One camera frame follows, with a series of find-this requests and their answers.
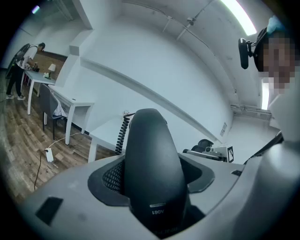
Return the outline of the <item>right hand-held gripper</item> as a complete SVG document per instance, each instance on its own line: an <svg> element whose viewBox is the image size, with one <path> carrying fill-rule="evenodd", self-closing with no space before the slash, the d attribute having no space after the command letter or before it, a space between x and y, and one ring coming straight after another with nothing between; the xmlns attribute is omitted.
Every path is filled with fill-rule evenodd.
<svg viewBox="0 0 300 240"><path fill-rule="evenodd" d="M190 155L203 157L207 159L212 159L221 162L233 162L234 161L234 152L233 146L221 146L221 147L200 147L194 146L191 150L184 149L183 153Z"/></svg>

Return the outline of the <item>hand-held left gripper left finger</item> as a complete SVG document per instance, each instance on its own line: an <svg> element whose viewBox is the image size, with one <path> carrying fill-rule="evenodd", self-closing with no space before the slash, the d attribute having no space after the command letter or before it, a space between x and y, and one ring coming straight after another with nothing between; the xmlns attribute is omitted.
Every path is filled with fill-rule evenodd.
<svg viewBox="0 0 300 240"><path fill-rule="evenodd" d="M166 204L147 209L151 227L134 214L124 191L125 157L114 156L72 167L37 189L20 206L23 218L42 240L166 240L191 230L228 195L244 165L179 154L187 181L186 215L159 221Z"/></svg>

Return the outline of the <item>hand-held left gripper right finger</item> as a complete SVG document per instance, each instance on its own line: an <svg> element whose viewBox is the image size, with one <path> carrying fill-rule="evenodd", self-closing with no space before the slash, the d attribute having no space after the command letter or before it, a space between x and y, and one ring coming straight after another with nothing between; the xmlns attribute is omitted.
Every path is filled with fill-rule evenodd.
<svg viewBox="0 0 300 240"><path fill-rule="evenodd" d="M204 217L173 240L276 240L293 234L300 203L300 142L274 145L245 165L199 163L215 173L209 187L190 195Z"/></svg>

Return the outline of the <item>black office chair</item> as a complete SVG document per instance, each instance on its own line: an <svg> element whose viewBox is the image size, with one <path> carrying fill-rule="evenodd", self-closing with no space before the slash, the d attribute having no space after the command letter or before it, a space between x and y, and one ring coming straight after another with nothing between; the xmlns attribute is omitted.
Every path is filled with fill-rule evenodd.
<svg viewBox="0 0 300 240"><path fill-rule="evenodd" d="M214 143L207 139L202 139L191 150L196 152L204 152L207 147L212 147Z"/></svg>

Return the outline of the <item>grey work table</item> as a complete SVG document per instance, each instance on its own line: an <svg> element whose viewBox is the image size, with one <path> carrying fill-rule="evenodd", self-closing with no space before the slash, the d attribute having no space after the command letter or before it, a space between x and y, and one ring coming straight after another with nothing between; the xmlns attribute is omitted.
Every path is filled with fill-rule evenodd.
<svg viewBox="0 0 300 240"><path fill-rule="evenodd" d="M90 132L92 138L88 163L96 160L97 147L102 146L116 155L124 154L127 145L126 132L129 132L130 117L134 114L113 118Z"/></svg>

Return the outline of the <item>white desk with grommet hole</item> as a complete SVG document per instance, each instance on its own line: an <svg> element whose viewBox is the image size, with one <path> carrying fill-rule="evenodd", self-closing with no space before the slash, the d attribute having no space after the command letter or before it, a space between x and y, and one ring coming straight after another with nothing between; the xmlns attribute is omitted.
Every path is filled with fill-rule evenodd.
<svg viewBox="0 0 300 240"><path fill-rule="evenodd" d="M93 100L92 97L89 96L85 97L83 94L75 94L74 92L71 92L71 90L67 90L67 88L65 87L50 85L49 88L54 93L54 95L60 100L60 102L64 103L66 106L69 107L66 132L65 132L65 144L69 145L70 131L71 131L71 125L74 117L75 108L87 107L87 112L84 114L83 125L81 126L81 134L84 134L95 100Z"/></svg>

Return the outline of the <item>ceiling light strip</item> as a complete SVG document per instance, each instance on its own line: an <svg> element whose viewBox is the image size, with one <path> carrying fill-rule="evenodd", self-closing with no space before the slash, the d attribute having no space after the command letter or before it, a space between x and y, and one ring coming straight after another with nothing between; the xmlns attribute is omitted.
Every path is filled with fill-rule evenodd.
<svg viewBox="0 0 300 240"><path fill-rule="evenodd" d="M269 105L269 96L270 96L270 90L269 90L269 83L265 78L262 79L262 109L267 110Z"/></svg>
<svg viewBox="0 0 300 240"><path fill-rule="evenodd" d="M247 15L246 11L238 3L237 0L220 0L235 16L247 36L257 33L257 30Z"/></svg>

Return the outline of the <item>crumpled light cloth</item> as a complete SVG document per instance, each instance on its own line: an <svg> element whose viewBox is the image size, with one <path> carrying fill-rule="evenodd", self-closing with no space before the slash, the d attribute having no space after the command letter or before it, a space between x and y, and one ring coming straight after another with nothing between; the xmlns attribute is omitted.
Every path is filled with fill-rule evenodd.
<svg viewBox="0 0 300 240"><path fill-rule="evenodd" d="M68 117L68 115L66 114L66 112L64 111L63 107L61 106L60 101L55 97L55 99L57 100L57 107L53 112L53 116L61 116L61 117Z"/></svg>

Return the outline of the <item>grey upholstered chair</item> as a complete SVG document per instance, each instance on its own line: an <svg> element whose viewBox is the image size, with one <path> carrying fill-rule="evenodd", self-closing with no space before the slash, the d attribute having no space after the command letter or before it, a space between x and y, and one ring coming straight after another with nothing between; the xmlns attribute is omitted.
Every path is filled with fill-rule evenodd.
<svg viewBox="0 0 300 240"><path fill-rule="evenodd" d="M43 130L45 130L45 125L47 124L47 120L52 120L52 138L55 140L55 128L57 126L57 121L59 119L63 119L64 121L64 131L66 131L67 127L67 118L61 116L53 116L53 112L56 109L58 103L55 99L54 94L51 92L48 85L42 83L40 86L40 109L42 111L42 123Z"/></svg>

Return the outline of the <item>white table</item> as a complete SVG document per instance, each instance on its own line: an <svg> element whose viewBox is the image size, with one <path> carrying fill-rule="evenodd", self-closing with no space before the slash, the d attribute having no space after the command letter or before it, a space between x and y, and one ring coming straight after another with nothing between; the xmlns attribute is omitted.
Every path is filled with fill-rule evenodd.
<svg viewBox="0 0 300 240"><path fill-rule="evenodd" d="M30 115L31 98L32 98L34 84L35 83L44 83L44 84L54 85L56 81L52 78L50 78L50 79L45 78L42 73L30 71L30 70L24 70L24 73L22 74L21 86L23 86L23 79L25 76L27 76L31 80L30 90L29 90L29 95L28 95L28 106L27 106L27 114Z"/></svg>

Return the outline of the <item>white ceiling conduit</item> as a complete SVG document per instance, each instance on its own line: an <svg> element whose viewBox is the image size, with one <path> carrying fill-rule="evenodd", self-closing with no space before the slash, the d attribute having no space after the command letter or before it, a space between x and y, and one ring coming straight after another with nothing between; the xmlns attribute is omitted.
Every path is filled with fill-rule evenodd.
<svg viewBox="0 0 300 240"><path fill-rule="evenodd" d="M188 27L188 23L183 24L169 15L166 15L165 18L166 18L166 24L162 32L169 34L176 41L178 41L191 27L191 26Z"/></svg>

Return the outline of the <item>blue hair clip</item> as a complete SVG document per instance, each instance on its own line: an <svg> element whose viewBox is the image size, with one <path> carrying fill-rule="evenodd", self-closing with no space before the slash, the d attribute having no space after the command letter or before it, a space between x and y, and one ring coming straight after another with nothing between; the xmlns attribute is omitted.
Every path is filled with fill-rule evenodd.
<svg viewBox="0 0 300 240"><path fill-rule="evenodd" d="M281 23L281 21L274 15L269 19L269 23L267 26L267 34L271 35L274 32L286 32L285 26Z"/></svg>

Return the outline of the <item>white wall pipes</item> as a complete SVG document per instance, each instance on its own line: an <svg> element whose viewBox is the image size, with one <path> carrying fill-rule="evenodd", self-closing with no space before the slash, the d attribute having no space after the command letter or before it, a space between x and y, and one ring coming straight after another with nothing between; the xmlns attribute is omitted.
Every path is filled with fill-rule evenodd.
<svg viewBox="0 0 300 240"><path fill-rule="evenodd" d="M263 121L272 119L272 114L269 110L263 110L254 106L231 104L230 108L235 116L256 118Z"/></svg>

